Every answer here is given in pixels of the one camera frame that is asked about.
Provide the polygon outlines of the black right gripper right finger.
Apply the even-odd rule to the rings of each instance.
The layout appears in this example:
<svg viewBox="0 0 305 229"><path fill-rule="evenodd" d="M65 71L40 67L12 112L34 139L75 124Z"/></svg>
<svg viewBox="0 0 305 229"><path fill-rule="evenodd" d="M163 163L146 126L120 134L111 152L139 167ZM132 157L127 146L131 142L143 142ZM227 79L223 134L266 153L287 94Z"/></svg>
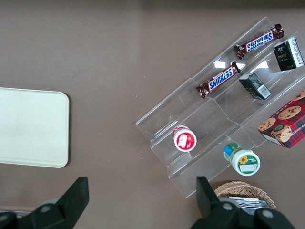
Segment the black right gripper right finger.
<svg viewBox="0 0 305 229"><path fill-rule="evenodd" d="M196 201L202 218L193 229L254 229L254 217L235 204L221 202L206 177L196 178Z"/></svg>

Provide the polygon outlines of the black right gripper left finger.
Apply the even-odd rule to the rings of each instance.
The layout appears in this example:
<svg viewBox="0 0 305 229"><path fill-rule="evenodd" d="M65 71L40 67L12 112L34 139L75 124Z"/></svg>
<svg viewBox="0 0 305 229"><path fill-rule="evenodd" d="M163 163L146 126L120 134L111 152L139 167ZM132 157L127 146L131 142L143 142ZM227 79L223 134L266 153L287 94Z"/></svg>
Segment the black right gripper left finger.
<svg viewBox="0 0 305 229"><path fill-rule="evenodd" d="M44 204L17 222L18 229L72 229L89 203L88 178L79 177L54 204Z"/></svg>

